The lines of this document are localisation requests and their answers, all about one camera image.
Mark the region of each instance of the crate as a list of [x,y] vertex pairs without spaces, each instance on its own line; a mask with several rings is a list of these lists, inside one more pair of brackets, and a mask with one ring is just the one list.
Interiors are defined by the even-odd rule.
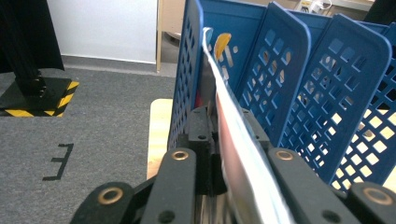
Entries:
[[205,104],[205,87],[198,87],[203,27],[214,29],[214,40],[232,34],[219,65],[274,146],[297,151],[337,189],[383,184],[396,162],[394,25],[276,3],[187,1],[168,147],[188,131],[190,111]]

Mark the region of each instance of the yellow and black striped base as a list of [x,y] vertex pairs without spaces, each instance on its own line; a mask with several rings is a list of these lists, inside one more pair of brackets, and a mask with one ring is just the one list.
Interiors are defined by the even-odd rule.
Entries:
[[72,81],[64,93],[64,97],[61,99],[58,108],[53,110],[20,110],[20,109],[6,109],[4,113],[0,113],[0,116],[11,116],[11,117],[62,117],[67,105],[73,98],[73,94],[78,87],[78,82]]

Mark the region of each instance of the gray carpet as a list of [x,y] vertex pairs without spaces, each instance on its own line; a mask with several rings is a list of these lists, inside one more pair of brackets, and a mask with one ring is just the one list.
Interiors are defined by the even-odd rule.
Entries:
[[[80,82],[62,118],[0,117],[0,222],[68,223],[96,187],[146,179],[149,110],[172,98],[173,77],[88,70],[43,70],[44,77]],[[0,75],[0,94],[13,74]],[[74,144],[60,180],[66,147]]]

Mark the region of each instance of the plastic crate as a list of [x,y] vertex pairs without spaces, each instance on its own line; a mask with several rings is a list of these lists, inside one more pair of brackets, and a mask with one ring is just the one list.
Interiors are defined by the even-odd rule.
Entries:
[[187,1],[169,148],[188,130],[190,111],[202,105],[196,43],[206,26],[213,36],[232,34],[219,64],[274,146],[299,152],[338,189],[365,180],[383,184],[396,161],[393,60],[386,69],[393,26],[288,12],[277,4]]

